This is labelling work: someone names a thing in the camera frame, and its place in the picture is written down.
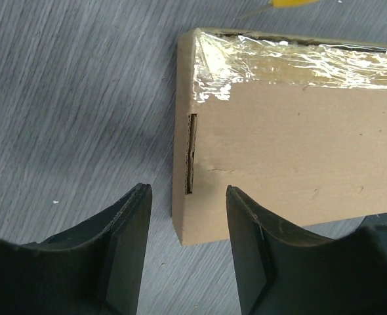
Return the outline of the yellow utility knife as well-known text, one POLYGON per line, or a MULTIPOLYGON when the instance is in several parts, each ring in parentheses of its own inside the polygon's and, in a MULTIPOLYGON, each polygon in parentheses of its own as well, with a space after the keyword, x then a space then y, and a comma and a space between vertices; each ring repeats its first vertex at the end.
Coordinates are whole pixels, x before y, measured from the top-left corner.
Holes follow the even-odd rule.
POLYGON ((318 0, 269 0, 265 5, 243 14, 239 17, 239 19, 242 20, 244 18, 258 15, 268 9, 286 9, 301 7, 315 2, 318 2, 318 0))

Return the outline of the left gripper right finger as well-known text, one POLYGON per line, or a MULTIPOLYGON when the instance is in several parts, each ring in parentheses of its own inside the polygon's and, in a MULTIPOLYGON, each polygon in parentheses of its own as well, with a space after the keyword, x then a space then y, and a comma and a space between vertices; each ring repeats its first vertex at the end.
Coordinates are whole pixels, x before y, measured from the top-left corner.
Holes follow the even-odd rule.
POLYGON ((334 240, 235 186, 226 210, 243 314, 387 314, 387 214, 334 240))

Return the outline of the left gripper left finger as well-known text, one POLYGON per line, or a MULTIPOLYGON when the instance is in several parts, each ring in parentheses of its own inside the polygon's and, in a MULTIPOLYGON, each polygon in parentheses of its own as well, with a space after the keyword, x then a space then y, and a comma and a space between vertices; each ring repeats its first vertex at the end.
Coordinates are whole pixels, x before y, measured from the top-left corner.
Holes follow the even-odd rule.
POLYGON ((0 239, 0 314, 136 314, 152 188, 37 243, 0 239))

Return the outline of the brown cardboard express box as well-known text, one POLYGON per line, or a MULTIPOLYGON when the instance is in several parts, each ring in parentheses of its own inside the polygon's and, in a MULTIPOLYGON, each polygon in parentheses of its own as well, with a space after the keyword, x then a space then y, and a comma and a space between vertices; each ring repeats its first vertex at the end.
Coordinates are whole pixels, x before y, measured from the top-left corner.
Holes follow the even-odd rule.
POLYGON ((182 245, 228 238, 229 186, 299 226, 387 213, 387 45, 181 35, 172 220, 182 245))

